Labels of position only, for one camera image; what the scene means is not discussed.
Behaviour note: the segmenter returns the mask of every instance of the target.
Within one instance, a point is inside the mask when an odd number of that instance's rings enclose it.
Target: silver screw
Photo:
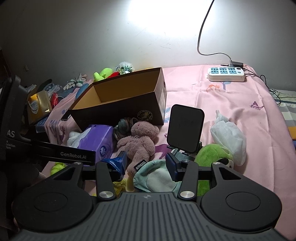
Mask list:
[[[110,191],[102,191],[99,193],[99,196],[101,198],[111,198],[114,196],[113,192],[110,192]]]
[[[180,193],[180,196],[183,198],[192,198],[194,197],[194,192],[191,191],[183,191]]]

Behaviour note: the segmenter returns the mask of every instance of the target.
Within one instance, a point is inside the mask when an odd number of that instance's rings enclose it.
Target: purple tissue pack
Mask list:
[[[106,125],[89,125],[91,128],[87,135],[79,142],[78,149],[96,152],[96,163],[105,158],[110,158],[113,150],[113,127]]]

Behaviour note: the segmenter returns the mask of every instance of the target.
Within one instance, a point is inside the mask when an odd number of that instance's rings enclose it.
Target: wall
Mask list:
[[[227,63],[200,56],[196,42],[210,0],[6,0],[0,45],[23,85],[65,84],[129,61],[136,69]],[[272,88],[295,90],[296,4],[216,0],[201,52],[222,51],[265,74]]]

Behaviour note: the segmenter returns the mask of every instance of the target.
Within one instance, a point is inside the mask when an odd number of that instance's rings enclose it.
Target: white power strip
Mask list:
[[[207,77],[212,82],[244,82],[244,70],[238,67],[212,67],[207,70]]]

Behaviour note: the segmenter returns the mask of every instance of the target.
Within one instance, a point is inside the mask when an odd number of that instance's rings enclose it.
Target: green stuffed animal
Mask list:
[[[113,73],[111,68],[104,68],[100,73],[94,73],[94,82],[108,78]]]
[[[195,162],[202,167],[210,167],[213,162],[222,158],[227,158],[228,163],[223,163],[226,166],[233,168],[233,156],[230,151],[218,144],[209,144],[204,146],[196,155]],[[197,195],[202,196],[210,189],[208,180],[199,180]]]
[[[50,170],[50,175],[53,175],[53,174],[57,173],[58,171],[60,171],[63,168],[65,168],[66,166],[67,165],[65,163],[56,162],[56,164]]]

